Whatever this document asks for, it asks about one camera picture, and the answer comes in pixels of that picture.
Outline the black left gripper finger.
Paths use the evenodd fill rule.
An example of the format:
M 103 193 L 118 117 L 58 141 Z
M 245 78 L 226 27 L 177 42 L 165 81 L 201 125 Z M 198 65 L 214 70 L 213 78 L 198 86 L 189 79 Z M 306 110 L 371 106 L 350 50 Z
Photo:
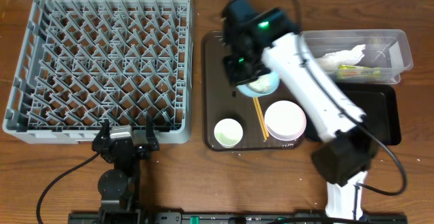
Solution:
M 102 128 L 99 133 L 97 133 L 95 139 L 92 141 L 92 150 L 96 153 L 102 153 L 103 149 L 106 148 L 107 143 L 110 141 L 110 124 L 106 119 L 102 124 Z
M 159 150 L 159 142 L 157 140 L 157 137 L 155 136 L 153 121 L 150 115 L 146 116 L 146 140 L 149 145 L 150 151 Z

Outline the rice food waste pile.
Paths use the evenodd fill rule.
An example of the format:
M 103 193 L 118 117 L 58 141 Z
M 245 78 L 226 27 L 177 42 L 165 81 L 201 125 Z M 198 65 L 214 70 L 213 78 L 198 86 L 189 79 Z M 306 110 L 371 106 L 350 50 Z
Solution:
M 249 83 L 248 87 L 257 93 L 264 94 L 272 89 L 273 82 L 274 79 L 272 77 L 263 75 L 259 77 L 256 81 Z

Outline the light blue bowl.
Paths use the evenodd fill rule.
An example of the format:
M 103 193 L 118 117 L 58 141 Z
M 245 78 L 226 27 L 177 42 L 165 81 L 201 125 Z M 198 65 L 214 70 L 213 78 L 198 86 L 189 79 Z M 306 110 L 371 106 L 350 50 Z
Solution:
M 261 75 L 256 81 L 237 86 L 237 89 L 245 96 L 258 98 L 275 92 L 279 87 L 280 78 L 276 72 Z

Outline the small white cup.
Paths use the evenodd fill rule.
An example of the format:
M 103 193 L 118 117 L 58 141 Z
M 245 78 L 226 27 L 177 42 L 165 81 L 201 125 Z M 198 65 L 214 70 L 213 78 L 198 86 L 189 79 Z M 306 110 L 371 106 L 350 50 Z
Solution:
M 214 137 L 224 148 L 233 148 L 243 138 L 243 128 L 235 119 L 222 119 L 214 126 Z

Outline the green snack wrapper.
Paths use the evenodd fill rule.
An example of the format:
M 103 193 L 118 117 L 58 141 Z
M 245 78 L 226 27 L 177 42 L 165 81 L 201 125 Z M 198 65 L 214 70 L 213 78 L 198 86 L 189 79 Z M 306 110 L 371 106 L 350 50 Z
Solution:
M 339 79 L 349 79 L 355 77 L 378 78 L 380 77 L 381 72 L 379 67 L 372 68 L 342 64 L 338 67 L 336 74 L 337 78 Z

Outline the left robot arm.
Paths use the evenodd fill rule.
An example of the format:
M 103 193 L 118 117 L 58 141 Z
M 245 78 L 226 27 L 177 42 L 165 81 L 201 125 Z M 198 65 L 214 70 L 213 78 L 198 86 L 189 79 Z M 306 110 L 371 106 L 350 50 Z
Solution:
M 130 126 L 112 127 L 105 120 L 92 150 L 113 165 L 98 180 L 101 207 L 95 222 L 146 223 L 146 210 L 140 203 L 140 161 L 150 158 L 149 145 L 141 143 Z

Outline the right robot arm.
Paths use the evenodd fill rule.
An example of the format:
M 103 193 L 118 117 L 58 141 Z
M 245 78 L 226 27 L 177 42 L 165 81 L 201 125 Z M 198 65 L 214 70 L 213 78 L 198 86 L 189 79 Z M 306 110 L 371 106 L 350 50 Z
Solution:
M 361 186 L 377 146 L 364 128 L 365 113 L 348 99 L 317 64 L 298 25 L 279 9 L 256 12 L 246 0 L 230 0 L 222 11 L 227 55 L 203 64 L 203 129 L 209 131 L 239 114 L 239 124 L 255 132 L 251 115 L 229 99 L 229 88 L 246 93 L 248 84 L 274 74 L 313 123 L 323 145 L 311 158 L 328 184 L 326 214 L 333 221 L 357 221 Z

